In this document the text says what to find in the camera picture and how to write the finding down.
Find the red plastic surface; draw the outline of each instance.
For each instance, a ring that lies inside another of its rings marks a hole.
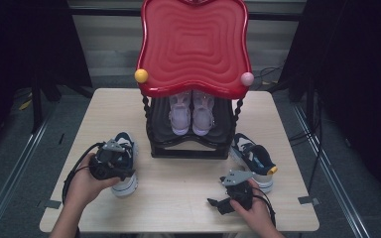
[[[243,98],[240,77],[251,72],[246,50],[247,9],[241,0],[146,0],[144,41],[137,68],[144,95],[164,97],[199,89]]]

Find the gray floor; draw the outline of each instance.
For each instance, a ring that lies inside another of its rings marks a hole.
[[[94,80],[98,81],[94,86],[134,86],[124,77],[112,77],[108,80],[117,83],[108,83],[105,79]],[[21,90],[19,94],[24,95],[26,92],[28,89]],[[50,198],[89,103],[89,99],[68,89],[62,88],[62,92],[60,102],[50,103],[44,100],[45,114],[52,116],[0,217],[0,237],[47,237],[47,234],[39,229],[44,210],[38,207],[38,204],[41,200]],[[274,93],[273,97],[288,137],[300,135],[303,128],[294,108],[297,105],[303,107],[304,102],[290,102],[286,90]],[[14,107],[0,131],[0,191],[31,137],[32,107],[24,111],[18,110],[24,99],[24,96],[15,98]],[[358,154],[347,147],[337,125],[324,112],[321,118],[322,147],[331,162],[331,167],[338,175],[353,207],[358,211],[369,236],[381,237],[381,185],[364,168]],[[291,141],[291,144],[295,145],[292,147],[295,157],[305,183],[308,183],[316,154],[306,139]],[[319,201],[315,209],[320,228],[316,232],[303,234],[303,237],[356,237],[358,232],[354,232],[350,226],[347,220],[349,214],[344,213],[341,208],[338,196],[335,196],[321,166],[317,168],[314,177],[311,197]],[[299,237],[299,234],[288,233],[286,236]],[[118,234],[85,234],[83,237],[118,237]]]

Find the table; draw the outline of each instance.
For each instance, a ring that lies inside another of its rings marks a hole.
[[[64,180],[82,153],[96,142],[107,141],[121,131],[129,132],[138,143],[134,168],[137,190],[127,197],[116,197],[105,189],[83,211],[81,232],[245,232],[249,227],[235,212],[220,215],[207,198],[226,198],[219,178],[239,167],[231,158],[154,159],[145,130],[145,111],[138,89],[97,89],[61,176],[52,194],[60,200]],[[268,92],[249,91],[244,99],[236,132],[241,132],[263,145],[277,165],[274,187],[268,194],[276,211],[280,231],[315,231],[318,218],[313,206],[300,205],[298,197],[307,196],[307,189],[284,131],[277,108]],[[177,147],[201,148],[196,142]],[[52,231],[62,210],[47,208],[40,228]]]

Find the black sneaker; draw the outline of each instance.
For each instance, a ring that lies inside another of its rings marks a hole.
[[[138,145],[133,141],[132,137],[127,132],[119,133],[114,141],[117,142],[125,152],[120,158],[122,168],[132,169],[134,166],[134,159],[138,156]],[[113,194],[116,196],[125,196],[135,191],[138,186],[138,179],[136,173],[133,176],[120,181],[111,187]]]
[[[272,190],[272,175],[277,167],[272,163],[267,150],[256,145],[252,140],[241,133],[234,135],[230,147],[231,158],[246,171],[255,173],[254,179],[265,193]]]

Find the pink sneaker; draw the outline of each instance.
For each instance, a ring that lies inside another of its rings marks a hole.
[[[194,90],[193,97],[193,125],[195,134],[204,136],[214,125],[212,108],[214,107],[214,97],[208,93]]]
[[[172,124],[173,133],[178,136],[187,133],[191,124],[191,92],[184,91],[169,97],[170,113],[169,119]]]

